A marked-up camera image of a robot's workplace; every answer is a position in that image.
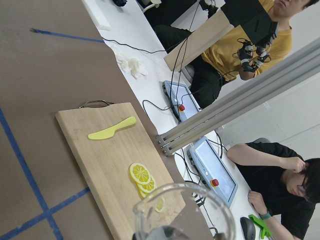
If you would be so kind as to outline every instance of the black pants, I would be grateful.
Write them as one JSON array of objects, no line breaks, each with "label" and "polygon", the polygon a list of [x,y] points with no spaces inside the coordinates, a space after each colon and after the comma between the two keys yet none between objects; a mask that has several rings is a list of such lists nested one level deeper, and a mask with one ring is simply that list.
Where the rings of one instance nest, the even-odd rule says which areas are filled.
[{"label": "black pants", "polygon": [[[164,49],[169,49],[186,39],[191,32],[167,25],[157,25],[154,31]],[[209,63],[198,56],[190,65],[194,67],[194,76],[190,91],[199,106],[204,109],[212,104],[219,96],[221,87],[226,83],[220,73]]]}]

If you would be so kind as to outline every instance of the red emergency stop button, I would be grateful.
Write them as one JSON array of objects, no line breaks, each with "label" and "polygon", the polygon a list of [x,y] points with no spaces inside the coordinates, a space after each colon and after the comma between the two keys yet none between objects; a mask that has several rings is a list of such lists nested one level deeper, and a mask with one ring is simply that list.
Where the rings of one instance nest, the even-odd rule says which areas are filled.
[{"label": "red emergency stop button", "polygon": [[218,179],[212,179],[210,181],[210,183],[211,183],[212,187],[214,187],[214,188],[219,185]]},{"label": "red emergency stop button", "polygon": [[178,107],[180,112],[183,112],[186,108],[182,104]]}]

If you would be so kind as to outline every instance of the wristwatch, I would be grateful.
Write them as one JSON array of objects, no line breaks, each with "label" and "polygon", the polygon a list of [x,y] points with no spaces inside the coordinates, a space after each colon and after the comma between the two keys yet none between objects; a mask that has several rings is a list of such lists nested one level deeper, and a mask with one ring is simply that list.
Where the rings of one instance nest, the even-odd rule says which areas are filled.
[{"label": "wristwatch", "polygon": [[266,213],[266,214],[263,214],[263,215],[260,215],[260,214],[259,214],[259,216],[260,216],[260,218],[261,218],[262,220],[266,220],[266,219],[272,217],[269,211],[267,211],[267,213]]}]

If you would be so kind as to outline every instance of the blue tape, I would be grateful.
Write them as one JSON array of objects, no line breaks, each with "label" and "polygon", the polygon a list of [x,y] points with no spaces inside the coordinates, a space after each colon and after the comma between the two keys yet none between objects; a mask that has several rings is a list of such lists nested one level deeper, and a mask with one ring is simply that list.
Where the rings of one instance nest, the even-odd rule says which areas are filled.
[{"label": "blue tape", "polygon": [[89,192],[90,192],[90,189],[88,187],[85,188],[84,190],[78,192],[77,194],[69,197],[67,200],[64,200],[63,202],[59,203],[58,205],[52,207],[48,211],[46,211],[46,212],[34,217],[33,219],[25,222],[20,227],[16,227],[15,229],[13,229],[13,230],[7,232],[6,234],[0,236],[0,240],[9,240],[9,239],[14,238],[18,234],[20,234],[23,231],[31,228],[32,226],[36,225],[40,221],[48,218],[48,216],[52,216],[56,212],[60,211],[64,207],[68,206],[69,204],[73,203],[75,200],[81,198],[82,196],[84,196],[85,194],[87,194]]},{"label": "blue tape", "polygon": [[69,39],[78,39],[78,40],[84,40],[84,41],[90,41],[90,42],[105,43],[103,40],[99,40],[99,39],[86,38],[81,36],[72,36],[72,35],[67,35],[67,34],[62,34],[57,32],[43,31],[35,28],[31,28],[31,31],[37,34],[46,34],[46,35],[52,35],[57,37],[69,38]]},{"label": "blue tape", "polygon": [[[28,167],[28,165],[27,165],[27,163],[25,161],[25,158],[24,158],[24,156],[23,156],[23,154],[22,154],[22,152],[21,152],[21,150],[20,150],[20,148],[18,146],[18,143],[17,143],[17,141],[16,141],[16,139],[15,139],[15,137],[14,137],[9,125],[8,125],[8,122],[7,122],[6,118],[5,118],[5,115],[3,114],[2,110],[1,110],[1,108],[0,108],[0,122],[1,122],[1,125],[2,125],[2,127],[4,129],[4,132],[5,132],[8,140],[9,140],[9,142],[11,144],[11,147],[12,147],[14,153],[15,153],[15,156],[17,157],[17,159],[18,159],[18,161],[19,161],[19,163],[20,163],[20,165],[22,167],[22,170],[23,170],[23,172],[24,172],[24,174],[25,174],[25,176],[26,176],[26,178],[27,178],[27,180],[28,180],[28,182],[29,182],[34,194],[35,194],[36,199],[38,200],[42,210],[44,212],[46,212],[47,210],[49,210],[48,205],[47,205],[44,197],[42,196],[42,194],[40,192],[40,189],[39,189],[39,187],[38,187],[38,185],[37,185],[32,173],[31,173],[31,171],[30,171],[30,169],[29,169],[29,167]],[[51,226],[56,239],[62,240],[63,236],[62,236],[62,234],[61,234],[61,232],[60,232],[60,230],[59,230],[59,228],[57,226],[57,223],[53,219],[53,217],[52,216],[47,216],[47,221],[49,222],[49,225]]]}]

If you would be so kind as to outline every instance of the person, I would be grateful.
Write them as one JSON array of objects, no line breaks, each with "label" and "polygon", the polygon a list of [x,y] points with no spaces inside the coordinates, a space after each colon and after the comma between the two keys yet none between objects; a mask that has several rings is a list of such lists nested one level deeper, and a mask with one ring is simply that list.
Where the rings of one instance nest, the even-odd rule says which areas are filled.
[{"label": "person", "polygon": [[[249,41],[249,38],[241,26],[233,28],[190,63],[194,67],[190,91],[199,106],[205,108],[213,103],[218,98],[222,86],[236,79],[237,75],[246,81],[282,61],[292,48],[290,19],[318,1],[259,0],[272,21],[278,22],[277,37],[273,40],[271,48],[266,49],[270,53],[271,60],[265,62],[255,72],[244,71],[241,61],[234,55],[243,46],[238,40],[246,39]],[[188,30],[168,25],[157,25],[153,30],[168,53],[173,49],[173,46],[191,34]]]},{"label": "person", "polygon": [[[248,183],[248,201],[274,239],[304,239],[320,202],[320,158],[304,161],[277,142],[237,144],[228,150],[227,157]],[[281,223],[273,215],[281,215]]]}]

